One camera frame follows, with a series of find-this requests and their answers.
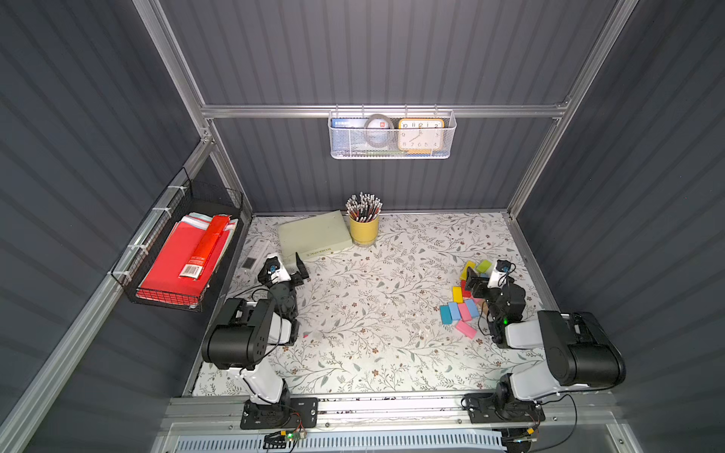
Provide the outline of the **yellow block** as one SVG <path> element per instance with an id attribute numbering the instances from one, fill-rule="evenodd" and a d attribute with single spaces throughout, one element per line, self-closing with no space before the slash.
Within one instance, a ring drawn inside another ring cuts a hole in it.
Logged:
<path id="1" fill-rule="evenodd" d="M 476 269 L 476 262 L 472 262 L 469 260 L 465 265 L 464 269 L 461 273 L 460 280 L 467 280 L 468 271 L 469 270 L 475 270 Z"/>
<path id="2" fill-rule="evenodd" d="M 456 304 L 464 302 L 463 290 L 460 286 L 451 288 L 452 301 Z"/>

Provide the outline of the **teal block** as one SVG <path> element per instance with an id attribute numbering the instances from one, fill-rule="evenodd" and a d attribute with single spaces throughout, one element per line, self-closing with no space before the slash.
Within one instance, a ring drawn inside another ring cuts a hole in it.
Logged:
<path id="1" fill-rule="evenodd" d="M 444 326 L 452 324 L 452 316 L 448 305 L 441 306 L 439 308 L 441 321 Z"/>

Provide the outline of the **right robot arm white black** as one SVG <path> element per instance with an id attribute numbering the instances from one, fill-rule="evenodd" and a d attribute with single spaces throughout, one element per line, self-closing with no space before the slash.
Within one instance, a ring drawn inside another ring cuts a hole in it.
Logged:
<path id="1" fill-rule="evenodd" d="M 493 401 L 504 408 L 536 403 L 564 393 L 609 390 L 626 379 L 624 359 L 592 313 L 538 311 L 523 319 L 526 292 L 511 276 L 511 262 L 497 262 L 489 276 L 471 267 L 464 288 L 483 302 L 483 315 L 494 345 L 503 349 L 541 348 L 545 360 L 504 375 Z"/>

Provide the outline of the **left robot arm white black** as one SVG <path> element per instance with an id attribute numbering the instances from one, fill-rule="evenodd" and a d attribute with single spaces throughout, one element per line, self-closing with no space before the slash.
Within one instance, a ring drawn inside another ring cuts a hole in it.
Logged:
<path id="1" fill-rule="evenodd" d="M 245 298 L 227 299 L 202 341 L 204 362 L 234 373 L 259 409 L 292 408 L 288 386 L 267 358 L 298 337 L 296 288 L 306 279 L 309 272 L 298 254 L 292 271 L 278 254 L 268 256 L 258 273 L 265 297 L 253 306 Z"/>

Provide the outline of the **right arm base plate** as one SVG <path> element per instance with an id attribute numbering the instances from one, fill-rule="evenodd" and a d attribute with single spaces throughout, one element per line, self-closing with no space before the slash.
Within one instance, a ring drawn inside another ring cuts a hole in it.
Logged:
<path id="1" fill-rule="evenodd" d="M 472 424 L 532 423 L 546 420 L 541 406 L 493 392 L 465 394 L 460 401 Z"/>

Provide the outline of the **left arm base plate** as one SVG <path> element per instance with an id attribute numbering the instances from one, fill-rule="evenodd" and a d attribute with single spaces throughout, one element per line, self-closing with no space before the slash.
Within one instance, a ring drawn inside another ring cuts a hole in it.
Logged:
<path id="1" fill-rule="evenodd" d="M 241 430 L 292 430 L 315 428 L 319 415 L 318 398 L 292 398 L 274 405 L 245 402 Z"/>

